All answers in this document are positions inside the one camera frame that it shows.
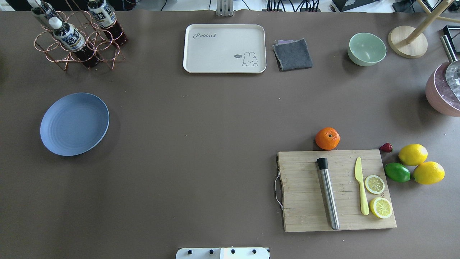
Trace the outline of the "orange fruit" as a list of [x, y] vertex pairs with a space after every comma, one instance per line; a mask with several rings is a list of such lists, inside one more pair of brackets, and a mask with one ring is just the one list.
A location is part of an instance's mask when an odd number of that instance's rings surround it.
[[321, 149], [332, 150], [335, 149], [340, 142], [340, 135], [335, 128], [325, 127], [322, 128], [315, 136], [315, 143]]

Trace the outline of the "blue plate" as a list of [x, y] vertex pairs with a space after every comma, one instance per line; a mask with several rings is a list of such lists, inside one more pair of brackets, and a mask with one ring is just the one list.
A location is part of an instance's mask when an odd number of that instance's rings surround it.
[[97, 146], [110, 125], [105, 102], [90, 93], [74, 93], [52, 104], [43, 116], [40, 137], [54, 154], [76, 156]]

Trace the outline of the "cream rabbit tray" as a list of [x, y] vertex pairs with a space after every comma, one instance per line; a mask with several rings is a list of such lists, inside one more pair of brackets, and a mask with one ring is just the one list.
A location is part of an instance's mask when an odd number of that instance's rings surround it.
[[189, 73], [265, 71], [265, 30], [257, 24], [192, 24], [186, 28], [183, 68]]

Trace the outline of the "grey folded cloth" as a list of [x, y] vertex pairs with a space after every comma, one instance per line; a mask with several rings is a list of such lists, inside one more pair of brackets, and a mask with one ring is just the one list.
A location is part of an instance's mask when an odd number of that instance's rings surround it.
[[313, 61], [304, 38], [299, 40], [278, 40], [272, 48], [282, 72], [313, 67]]

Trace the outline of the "wooden cutting board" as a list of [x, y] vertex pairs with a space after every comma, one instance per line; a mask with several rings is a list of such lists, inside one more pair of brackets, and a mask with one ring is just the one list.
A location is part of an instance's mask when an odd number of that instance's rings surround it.
[[281, 205], [286, 232], [331, 231], [318, 158], [327, 158], [341, 231], [396, 228], [395, 215], [380, 219], [361, 212], [361, 191], [355, 162], [362, 162], [363, 177], [386, 174], [377, 149], [334, 151], [280, 151], [277, 155]]

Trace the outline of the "lemon slice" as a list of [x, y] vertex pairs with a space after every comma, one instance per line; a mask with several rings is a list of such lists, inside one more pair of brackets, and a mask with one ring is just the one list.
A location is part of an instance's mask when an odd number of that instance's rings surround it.
[[374, 195], [382, 194], [386, 188], [384, 180], [378, 175], [369, 175], [365, 179], [364, 185], [366, 187], [366, 190], [368, 190], [368, 192]]
[[383, 197], [373, 198], [369, 203], [369, 209], [380, 219], [389, 218], [393, 214], [392, 203]]

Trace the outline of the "green bowl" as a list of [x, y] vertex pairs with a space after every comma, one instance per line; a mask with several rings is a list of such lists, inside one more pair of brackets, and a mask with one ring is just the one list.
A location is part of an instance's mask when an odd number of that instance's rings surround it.
[[386, 53], [383, 40], [376, 35], [362, 32], [353, 35], [349, 40], [347, 54], [356, 65], [375, 65], [386, 57]]

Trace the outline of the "yellow plastic knife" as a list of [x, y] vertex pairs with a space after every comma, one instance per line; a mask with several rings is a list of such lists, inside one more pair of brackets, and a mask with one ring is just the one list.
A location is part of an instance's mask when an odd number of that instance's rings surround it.
[[364, 179], [363, 179], [363, 168], [362, 168], [361, 157], [356, 158], [354, 174], [355, 174], [355, 179], [359, 184], [361, 213], [366, 216], [366, 215], [369, 215], [369, 206], [368, 206], [368, 200], [366, 196], [366, 190], [365, 190]]

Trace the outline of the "green lime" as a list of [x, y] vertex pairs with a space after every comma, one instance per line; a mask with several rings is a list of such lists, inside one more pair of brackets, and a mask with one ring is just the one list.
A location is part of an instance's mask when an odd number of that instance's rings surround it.
[[386, 164], [384, 166], [384, 171], [391, 180], [396, 182], [403, 183], [411, 179], [409, 169], [405, 165], [397, 162]]

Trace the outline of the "yellow lemon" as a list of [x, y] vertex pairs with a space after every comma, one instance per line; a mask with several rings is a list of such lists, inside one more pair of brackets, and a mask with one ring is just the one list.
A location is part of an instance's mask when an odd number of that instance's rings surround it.
[[445, 170], [437, 162], [427, 161], [419, 164], [413, 171], [412, 178], [420, 184], [435, 184], [444, 179]]
[[399, 160], [409, 166], [418, 166], [428, 157], [428, 150], [418, 143], [404, 146], [398, 154]]

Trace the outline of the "wooden cup tree stand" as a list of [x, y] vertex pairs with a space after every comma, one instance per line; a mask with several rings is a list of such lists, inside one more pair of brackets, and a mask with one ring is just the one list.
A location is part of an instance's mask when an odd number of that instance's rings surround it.
[[453, 4], [453, 0], [442, 0], [433, 10], [429, 10], [422, 0], [417, 1], [421, 8], [427, 13], [427, 17], [417, 27], [398, 26], [392, 29], [388, 35], [388, 43], [391, 49], [401, 57], [415, 59], [423, 56], [428, 48], [427, 38], [423, 35], [424, 30], [436, 19], [460, 23], [459, 19], [440, 16]]

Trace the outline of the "tea bottle white cap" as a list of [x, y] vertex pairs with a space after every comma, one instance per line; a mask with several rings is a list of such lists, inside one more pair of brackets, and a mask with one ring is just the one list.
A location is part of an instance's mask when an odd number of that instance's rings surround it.
[[58, 17], [48, 20], [52, 28], [52, 34], [67, 50], [76, 56], [82, 64], [87, 67], [94, 67], [99, 59], [94, 50], [87, 45], [87, 40], [74, 25], [64, 22]]

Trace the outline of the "pink bowl with ice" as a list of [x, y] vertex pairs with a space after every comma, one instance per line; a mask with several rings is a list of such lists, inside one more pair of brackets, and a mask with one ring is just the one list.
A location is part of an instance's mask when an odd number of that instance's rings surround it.
[[432, 72], [425, 86], [425, 95], [430, 105], [451, 117], [459, 117], [459, 100], [454, 95], [444, 77], [449, 62], [444, 62]]

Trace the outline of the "metal ice scoop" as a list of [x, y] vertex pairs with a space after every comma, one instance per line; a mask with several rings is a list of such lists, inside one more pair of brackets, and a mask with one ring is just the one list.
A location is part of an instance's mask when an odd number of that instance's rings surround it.
[[446, 68], [445, 79], [455, 97], [460, 100], [460, 61], [456, 58], [447, 35], [441, 37], [441, 42], [450, 62]]

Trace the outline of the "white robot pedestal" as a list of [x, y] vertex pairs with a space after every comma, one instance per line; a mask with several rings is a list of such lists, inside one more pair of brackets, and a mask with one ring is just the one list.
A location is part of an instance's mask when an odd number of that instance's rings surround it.
[[182, 248], [176, 259], [270, 259], [269, 248], [265, 247], [202, 247]]

